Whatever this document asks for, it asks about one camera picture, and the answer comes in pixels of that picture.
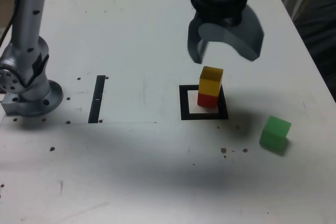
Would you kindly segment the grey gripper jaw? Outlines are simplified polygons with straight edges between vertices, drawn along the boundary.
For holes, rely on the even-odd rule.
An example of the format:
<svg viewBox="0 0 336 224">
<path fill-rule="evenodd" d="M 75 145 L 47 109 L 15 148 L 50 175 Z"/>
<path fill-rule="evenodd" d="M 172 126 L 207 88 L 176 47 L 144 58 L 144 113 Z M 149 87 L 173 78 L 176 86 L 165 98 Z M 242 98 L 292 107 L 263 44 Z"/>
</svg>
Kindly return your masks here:
<svg viewBox="0 0 336 224">
<path fill-rule="evenodd" d="M 202 61 L 209 42 L 223 42 L 232 46 L 249 61 L 259 58 L 264 32 L 255 12 L 246 6 L 238 25 L 204 23 L 199 26 L 198 61 Z"/>
<path fill-rule="evenodd" d="M 201 18 L 194 18 L 188 27 L 187 49 L 195 63 L 202 63 L 208 42 L 201 38 L 198 33 L 200 25 L 203 24 Z"/>
</svg>

